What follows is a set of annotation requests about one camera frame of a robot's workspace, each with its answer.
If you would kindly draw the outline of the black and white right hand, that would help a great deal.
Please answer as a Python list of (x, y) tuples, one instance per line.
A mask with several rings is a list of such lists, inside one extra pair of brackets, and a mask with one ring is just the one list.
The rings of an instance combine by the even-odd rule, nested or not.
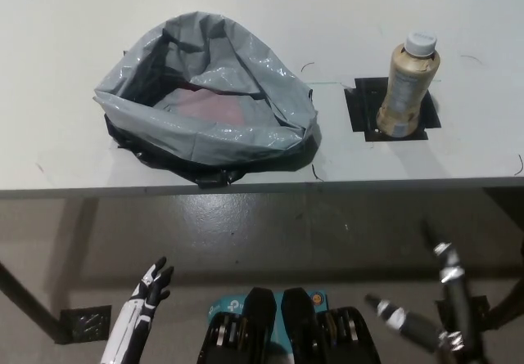
[(455, 328), (447, 331), (427, 317), (411, 312), (375, 294), (365, 302), (386, 326), (404, 339), (435, 356), (439, 363), (487, 363), (481, 331), (474, 321), (472, 297), (465, 270), (450, 240), (435, 232), (430, 223), (420, 223), (425, 245), (439, 263), (439, 281)]

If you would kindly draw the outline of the white and black left hand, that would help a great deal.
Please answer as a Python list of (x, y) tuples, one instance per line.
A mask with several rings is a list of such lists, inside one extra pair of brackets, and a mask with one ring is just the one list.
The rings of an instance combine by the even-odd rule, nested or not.
[(101, 363), (139, 363), (160, 303), (170, 295), (174, 268), (158, 259), (124, 303), (107, 340)]

